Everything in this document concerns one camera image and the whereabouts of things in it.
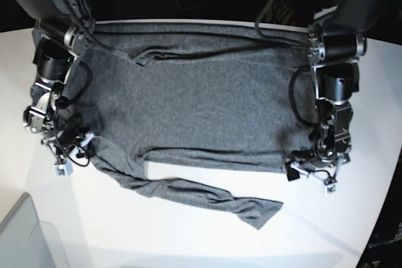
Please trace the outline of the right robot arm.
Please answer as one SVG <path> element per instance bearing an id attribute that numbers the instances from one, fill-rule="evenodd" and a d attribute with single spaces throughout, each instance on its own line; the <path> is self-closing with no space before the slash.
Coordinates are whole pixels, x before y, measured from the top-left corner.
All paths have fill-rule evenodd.
<path id="1" fill-rule="evenodd" d="M 84 0 L 16 1 L 36 21 L 36 77 L 30 89 L 32 103 L 23 113 L 24 128 L 42 136 L 41 143 L 55 158 L 56 174 L 69 176 L 78 158 L 89 157 L 85 147 L 95 136 L 80 127 L 80 116 L 62 114 L 92 81 L 81 59 L 90 46 L 94 20 Z"/>

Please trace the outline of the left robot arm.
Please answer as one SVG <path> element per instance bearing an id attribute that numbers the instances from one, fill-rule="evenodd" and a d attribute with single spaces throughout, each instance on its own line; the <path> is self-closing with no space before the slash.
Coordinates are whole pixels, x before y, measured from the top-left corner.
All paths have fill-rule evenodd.
<path id="1" fill-rule="evenodd" d="M 288 181 L 301 175 L 312 177 L 333 193 L 340 167 L 350 161 L 352 148 L 349 132 L 353 116 L 349 102 L 359 91 L 360 57 L 367 51 L 367 31 L 373 27 L 386 6 L 386 0 L 338 0 L 335 6 L 313 17 L 308 26 L 306 44 L 289 38 L 263 34 L 259 24 L 274 0 L 268 0 L 257 15 L 254 28 L 269 43 L 305 48 L 308 65 L 292 75 L 288 95 L 296 119 L 312 129 L 311 148 L 292 151 L 283 163 Z M 316 122 L 306 121 L 295 103 L 295 82 L 310 72 L 315 95 Z"/>

